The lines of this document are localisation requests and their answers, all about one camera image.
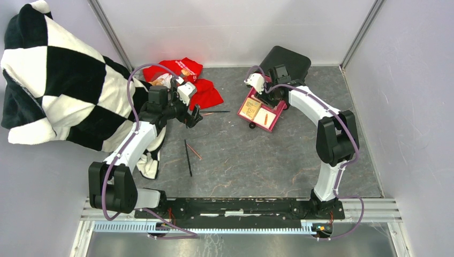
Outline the yellow small box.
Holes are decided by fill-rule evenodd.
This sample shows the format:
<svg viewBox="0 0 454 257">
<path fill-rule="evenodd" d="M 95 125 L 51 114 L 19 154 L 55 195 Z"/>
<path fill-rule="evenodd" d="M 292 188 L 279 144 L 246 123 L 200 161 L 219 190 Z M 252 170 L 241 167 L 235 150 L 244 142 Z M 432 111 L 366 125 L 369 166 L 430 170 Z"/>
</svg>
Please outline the yellow small box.
<svg viewBox="0 0 454 257">
<path fill-rule="evenodd" d="M 248 97 L 241 107 L 239 114 L 249 120 L 253 120 L 258 114 L 262 103 Z"/>
</svg>

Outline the black pink drawer organizer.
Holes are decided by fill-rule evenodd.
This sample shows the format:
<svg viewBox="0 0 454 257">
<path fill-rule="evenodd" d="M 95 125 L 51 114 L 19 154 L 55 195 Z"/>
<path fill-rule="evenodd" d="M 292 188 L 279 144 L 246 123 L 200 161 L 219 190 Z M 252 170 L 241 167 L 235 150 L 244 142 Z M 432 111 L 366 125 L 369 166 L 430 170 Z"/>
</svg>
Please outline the black pink drawer organizer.
<svg viewBox="0 0 454 257">
<path fill-rule="evenodd" d="M 278 84 L 287 84 L 293 87 L 304 86 L 305 78 L 308 74 L 310 66 L 311 60 L 308 57 L 281 46 L 274 46 L 264 58 L 264 60 L 260 63 L 260 65 L 254 65 L 249 69 L 246 77 L 248 77 L 252 73 L 261 73 L 265 75 L 267 81 L 265 85 L 265 93 L 267 93 L 266 90 L 269 90 L 272 86 Z M 289 99 L 291 90 L 286 87 L 278 87 L 274 89 L 282 90 L 284 93 L 284 98 L 277 107 L 269 108 L 260 100 L 260 94 L 257 93 L 254 88 L 250 86 L 247 87 L 250 88 L 250 91 L 247 94 L 244 102 L 248 97 L 255 99 L 262 103 L 261 108 L 267 109 L 276 114 L 276 118 L 270 129 L 256 125 L 253 120 L 249 120 L 239 114 L 239 111 L 244 102 L 237 112 L 238 116 L 248 121 L 248 126 L 250 129 L 259 127 L 265 131 L 271 132 L 275 124 L 277 123 L 278 118 L 280 118 L 282 112 L 290 107 Z"/>
</svg>

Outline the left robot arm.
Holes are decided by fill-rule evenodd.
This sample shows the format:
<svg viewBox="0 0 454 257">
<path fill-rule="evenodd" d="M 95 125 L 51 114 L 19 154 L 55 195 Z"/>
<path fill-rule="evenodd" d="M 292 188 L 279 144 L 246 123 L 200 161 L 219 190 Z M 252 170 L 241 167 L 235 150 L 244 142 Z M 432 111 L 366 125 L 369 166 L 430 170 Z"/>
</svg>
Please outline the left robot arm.
<svg viewBox="0 0 454 257">
<path fill-rule="evenodd" d="M 137 188 L 132 173 L 146 148 L 159 137 L 171 119 L 177 119 L 188 128 L 203 118 L 199 105 L 189 112 L 196 87 L 187 82 L 173 89 L 165 86 L 151 87 L 148 100 L 141 107 L 139 120 L 120 146 L 103 162 L 93 162 L 88 169 L 89 203 L 96 209 L 129 214 L 147 208 L 155 218 L 168 212 L 168 203 L 158 190 Z"/>
</svg>

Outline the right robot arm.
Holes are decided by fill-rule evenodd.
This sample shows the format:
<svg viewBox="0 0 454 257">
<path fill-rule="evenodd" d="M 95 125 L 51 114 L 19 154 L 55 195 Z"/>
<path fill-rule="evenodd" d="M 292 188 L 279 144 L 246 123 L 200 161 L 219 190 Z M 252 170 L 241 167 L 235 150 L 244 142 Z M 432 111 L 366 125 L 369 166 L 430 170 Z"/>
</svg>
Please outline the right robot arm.
<svg viewBox="0 0 454 257">
<path fill-rule="evenodd" d="M 324 218 L 340 198 L 339 184 L 346 167 L 358 159 L 354 113 L 327 104 L 301 81 L 292 80 L 283 65 L 271 69 L 269 77 L 262 70 L 253 73 L 245 83 L 261 95 L 286 101 L 316 125 L 316 152 L 321 166 L 317 183 L 311 191 L 309 212 L 315 218 Z"/>
</svg>

